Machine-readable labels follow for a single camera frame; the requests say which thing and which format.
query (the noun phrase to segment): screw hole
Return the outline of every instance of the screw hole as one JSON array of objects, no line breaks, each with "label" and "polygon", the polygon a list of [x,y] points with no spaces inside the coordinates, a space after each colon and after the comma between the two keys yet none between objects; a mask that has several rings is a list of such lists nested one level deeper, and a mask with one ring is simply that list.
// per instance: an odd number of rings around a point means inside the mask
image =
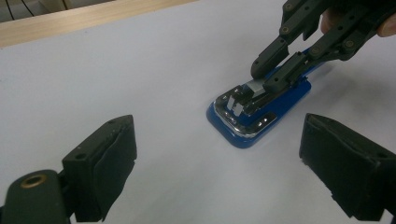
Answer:
[{"label": "screw hole", "polygon": [[80,153],[80,154],[78,154],[77,156],[76,156],[76,159],[77,160],[82,160],[82,159],[84,159],[84,158],[86,158],[87,157],[87,154],[85,154],[85,153]]}]

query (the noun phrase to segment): metal bolt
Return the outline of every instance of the metal bolt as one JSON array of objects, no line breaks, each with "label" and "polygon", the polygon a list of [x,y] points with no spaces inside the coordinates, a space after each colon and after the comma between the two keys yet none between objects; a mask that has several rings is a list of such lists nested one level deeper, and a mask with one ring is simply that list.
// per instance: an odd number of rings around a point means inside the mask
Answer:
[{"label": "metal bolt", "polygon": [[293,5],[290,4],[290,3],[288,3],[288,4],[285,5],[285,9],[286,9],[286,10],[291,10],[292,8],[293,8]]},{"label": "metal bolt", "polygon": [[282,33],[287,34],[289,32],[289,27],[284,26],[282,27]]},{"label": "metal bolt", "polygon": [[354,45],[355,45],[355,43],[354,43],[352,40],[348,40],[348,41],[346,42],[346,46],[347,46],[348,48],[352,48]]},{"label": "metal bolt", "polygon": [[23,189],[31,189],[40,184],[46,182],[47,176],[46,175],[32,175],[27,177],[21,182],[21,188]]},{"label": "metal bolt", "polygon": [[314,47],[314,48],[311,49],[311,52],[312,52],[313,54],[317,54],[317,53],[320,52],[320,48]]}]

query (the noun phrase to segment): human hand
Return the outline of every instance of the human hand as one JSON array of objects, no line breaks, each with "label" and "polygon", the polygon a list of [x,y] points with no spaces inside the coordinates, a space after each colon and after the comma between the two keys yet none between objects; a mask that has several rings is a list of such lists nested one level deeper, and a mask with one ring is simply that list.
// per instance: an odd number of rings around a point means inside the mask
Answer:
[{"label": "human hand", "polygon": [[[323,13],[320,30],[326,34],[338,21],[343,18],[344,14],[337,9],[329,8]],[[396,13],[387,18],[376,30],[381,37],[396,35]]]}]

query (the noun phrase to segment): black plastic part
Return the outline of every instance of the black plastic part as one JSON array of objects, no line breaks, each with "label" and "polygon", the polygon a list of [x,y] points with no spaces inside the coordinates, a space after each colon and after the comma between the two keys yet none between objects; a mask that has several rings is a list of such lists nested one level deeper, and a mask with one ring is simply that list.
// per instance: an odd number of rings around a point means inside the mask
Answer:
[{"label": "black plastic part", "polygon": [[294,11],[287,21],[282,23],[279,29],[279,36],[289,44],[292,43],[304,31],[311,33],[312,21],[318,21],[320,15],[326,8],[332,5],[332,1],[307,0],[301,7]]},{"label": "black plastic part", "polygon": [[288,89],[286,88],[283,91],[279,91],[276,93],[267,92],[261,97],[259,96],[259,97],[251,99],[251,101],[248,104],[246,104],[246,106],[244,108],[244,113],[247,115],[250,115],[250,116],[253,115],[254,113],[256,113],[257,110],[270,104],[277,97],[279,97],[283,93],[285,93],[287,90]]},{"label": "black plastic part", "polygon": [[364,20],[359,23],[359,26],[349,34],[342,42],[341,53],[346,55],[340,58],[342,61],[350,59],[356,52],[374,35],[376,29],[385,19],[396,12],[396,1],[388,1],[377,10],[368,14]]},{"label": "black plastic part", "polygon": [[288,0],[282,7],[282,25],[290,19],[290,17],[296,12],[300,6],[305,3],[306,0]]},{"label": "black plastic part", "polygon": [[335,45],[340,44],[353,29],[359,24],[361,19],[367,15],[369,8],[362,6],[355,6],[349,11],[345,17],[331,29],[326,35],[319,39],[309,50],[309,57],[311,60],[318,60],[333,49]]},{"label": "black plastic part", "polygon": [[1,223],[69,223],[57,173],[37,171],[12,183],[7,192]]},{"label": "black plastic part", "polygon": [[303,40],[307,40],[312,34],[314,34],[319,26],[320,18],[314,19],[309,25],[306,25],[303,32]]},{"label": "black plastic part", "polygon": [[66,209],[66,215],[71,217],[75,212],[78,205],[78,198],[76,193],[70,189],[70,185],[67,183],[64,176],[64,171],[58,174],[59,182],[61,183],[62,195],[64,196],[64,208]]},{"label": "black plastic part", "polygon": [[349,217],[378,221],[385,208],[395,215],[392,152],[333,119],[308,114],[300,157]]},{"label": "black plastic part", "polygon": [[262,78],[288,57],[288,43],[278,37],[251,65],[250,74],[254,79]]},{"label": "black plastic part", "polygon": [[272,76],[264,83],[263,87],[268,92],[279,92],[288,87],[291,80],[289,77],[295,72],[295,69],[304,65],[306,56],[301,53],[295,53],[288,61],[281,66]]},{"label": "black plastic part", "polygon": [[105,123],[63,159],[65,180],[78,199],[78,222],[105,219],[135,159],[131,115]]}]

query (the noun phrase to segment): white table surface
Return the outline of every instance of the white table surface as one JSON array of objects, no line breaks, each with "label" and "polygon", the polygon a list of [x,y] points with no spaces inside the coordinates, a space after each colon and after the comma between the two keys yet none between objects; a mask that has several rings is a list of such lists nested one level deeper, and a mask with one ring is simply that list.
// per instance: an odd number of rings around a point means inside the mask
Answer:
[{"label": "white table surface", "polygon": [[61,171],[104,122],[133,114],[138,158],[106,223],[359,223],[301,162],[304,115],[396,152],[395,37],[310,75],[311,92],[254,147],[232,147],[206,120],[217,96],[251,80],[282,4],[201,0],[0,49],[0,201],[16,178]]}]

